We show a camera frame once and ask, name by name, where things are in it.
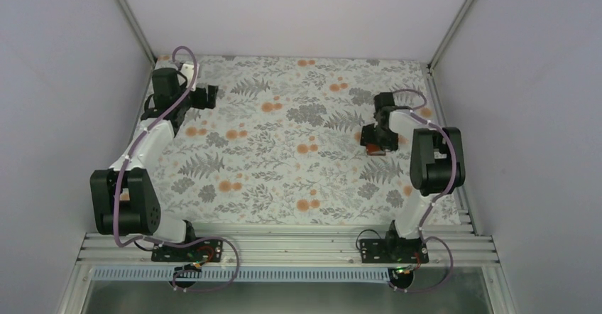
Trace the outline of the brown leather card holder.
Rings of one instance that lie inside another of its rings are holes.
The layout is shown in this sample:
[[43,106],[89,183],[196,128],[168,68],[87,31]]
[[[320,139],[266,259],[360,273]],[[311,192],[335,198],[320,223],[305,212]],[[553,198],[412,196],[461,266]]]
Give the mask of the brown leather card holder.
[[385,156],[386,150],[376,144],[367,144],[366,153],[368,156]]

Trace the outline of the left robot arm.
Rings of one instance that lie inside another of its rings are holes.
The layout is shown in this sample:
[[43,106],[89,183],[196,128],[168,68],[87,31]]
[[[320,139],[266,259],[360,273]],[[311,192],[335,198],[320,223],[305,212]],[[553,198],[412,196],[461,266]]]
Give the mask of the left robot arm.
[[219,88],[198,88],[198,64],[153,71],[153,92],[144,105],[128,148],[112,165],[95,170],[89,182],[98,233],[124,247],[138,240],[169,246],[181,261],[197,253],[190,222],[163,214],[151,181],[151,169],[173,141],[190,109],[213,109]]

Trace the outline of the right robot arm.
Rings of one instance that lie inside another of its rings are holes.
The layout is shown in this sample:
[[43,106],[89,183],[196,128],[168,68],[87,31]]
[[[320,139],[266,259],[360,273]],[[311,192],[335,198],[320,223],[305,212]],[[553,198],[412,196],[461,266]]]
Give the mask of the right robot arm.
[[412,244],[425,243],[423,227],[437,201],[464,184],[466,169],[460,129],[442,127],[416,110],[395,103],[393,92],[374,98],[373,124],[361,131],[360,144],[370,156],[384,156],[399,147],[399,137],[411,140],[410,182],[415,190],[385,236],[385,255],[405,260]]

